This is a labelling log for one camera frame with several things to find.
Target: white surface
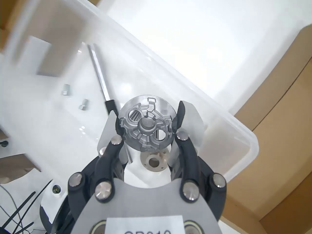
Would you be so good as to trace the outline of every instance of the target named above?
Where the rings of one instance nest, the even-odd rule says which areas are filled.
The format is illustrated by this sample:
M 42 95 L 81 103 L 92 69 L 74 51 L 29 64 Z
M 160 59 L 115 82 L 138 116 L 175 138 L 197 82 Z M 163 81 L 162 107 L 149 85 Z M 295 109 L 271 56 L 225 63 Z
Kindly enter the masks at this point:
M 40 68 L 55 77 L 16 67 L 29 36 L 51 44 Z M 256 157 L 258 143 L 250 130 L 90 2 L 30 0 L 5 49 L 0 122 L 16 146 L 61 186 L 97 156 L 107 119 L 89 42 L 100 47 L 108 90 L 120 107 L 146 94 L 162 97 L 176 110 L 180 100 L 194 104 L 207 127 L 199 155 L 227 181 Z M 71 96 L 61 95 L 64 84 L 70 85 Z M 85 98 L 88 110 L 79 110 Z M 139 158 L 128 170 L 149 187 L 170 181 L 168 171 L 152 175 Z
M 53 193 L 52 189 L 54 185 L 58 185 L 60 187 L 59 194 Z M 41 206 L 43 207 L 51 224 L 53 223 L 55 216 L 58 214 L 58 211 L 66 197 L 67 186 L 60 186 L 59 183 L 54 180 L 51 181 L 51 183 L 46 187 L 45 191 L 43 192 Z
M 98 7 L 232 114 L 312 23 L 312 0 L 102 0 Z
M 46 41 L 29 36 L 17 62 L 19 70 L 36 74 L 50 46 L 51 44 Z
M 233 228 L 231 228 L 230 226 L 228 226 L 224 222 L 219 221 L 218 223 L 219 223 L 219 227 L 220 227 L 223 234 L 239 234 L 238 231 L 234 230 Z
M 161 217 L 107 218 L 106 234 L 181 234 L 184 233 L 182 215 Z

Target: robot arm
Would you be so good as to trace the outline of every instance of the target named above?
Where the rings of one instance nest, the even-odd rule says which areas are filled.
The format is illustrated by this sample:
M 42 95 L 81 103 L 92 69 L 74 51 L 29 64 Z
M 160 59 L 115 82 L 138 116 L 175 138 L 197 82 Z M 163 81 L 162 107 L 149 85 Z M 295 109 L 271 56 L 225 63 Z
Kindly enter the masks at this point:
M 127 131 L 121 127 L 120 118 L 115 116 L 115 122 L 107 121 L 115 124 L 116 135 L 111 137 L 103 155 L 68 181 L 68 203 L 75 221 L 71 233 L 104 234 L 111 218 L 173 215 L 182 215 L 186 234 L 221 233 L 217 221 L 225 204 L 226 181 L 197 156 L 191 138 L 198 144 L 201 135 L 196 136 L 194 128 L 188 129 L 189 114 L 196 118 L 190 104 L 181 101 L 172 121 L 172 154 L 168 162 L 171 183 L 149 189 L 124 183 L 127 164 L 121 151 Z

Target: translucent plastic bin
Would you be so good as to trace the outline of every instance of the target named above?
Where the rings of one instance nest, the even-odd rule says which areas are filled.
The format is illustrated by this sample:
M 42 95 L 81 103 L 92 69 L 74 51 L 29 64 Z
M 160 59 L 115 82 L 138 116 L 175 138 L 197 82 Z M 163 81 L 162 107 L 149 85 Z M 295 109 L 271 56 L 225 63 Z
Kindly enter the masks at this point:
M 97 156 L 107 114 L 88 43 L 100 48 L 118 106 L 147 94 L 176 110 L 180 100 L 194 104 L 206 126 L 199 155 L 227 181 L 255 159 L 259 147 L 249 129 L 93 4 L 29 0 L 0 68 L 0 125 L 42 170 L 65 184 Z M 69 96 L 61 95 L 65 84 Z M 85 98 L 88 110 L 81 111 Z M 146 182 L 144 171 L 133 173 Z

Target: label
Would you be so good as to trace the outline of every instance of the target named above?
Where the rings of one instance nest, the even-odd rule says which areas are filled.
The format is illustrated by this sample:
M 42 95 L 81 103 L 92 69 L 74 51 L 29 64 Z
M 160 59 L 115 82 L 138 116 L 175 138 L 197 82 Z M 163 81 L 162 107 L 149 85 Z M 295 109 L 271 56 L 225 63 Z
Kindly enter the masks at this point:
M 182 215 L 107 218 L 105 234 L 183 234 Z

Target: cardboard box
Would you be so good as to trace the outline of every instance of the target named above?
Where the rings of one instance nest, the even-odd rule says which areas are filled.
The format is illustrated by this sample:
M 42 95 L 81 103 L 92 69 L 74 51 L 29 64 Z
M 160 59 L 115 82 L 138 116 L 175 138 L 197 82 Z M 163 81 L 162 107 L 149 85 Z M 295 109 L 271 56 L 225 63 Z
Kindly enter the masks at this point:
M 302 191 L 296 191 L 304 186 L 305 194 L 312 194 L 308 177 L 312 171 L 311 58 L 312 25 L 300 31 L 235 115 L 256 134 L 260 151 L 254 162 L 228 184 L 223 216 L 249 234 L 263 233 L 263 228 L 268 234 L 303 234 L 312 227 L 311 201 Z M 306 212 L 309 220 L 293 212 Z M 254 221 L 261 225 L 246 226 L 246 222 Z

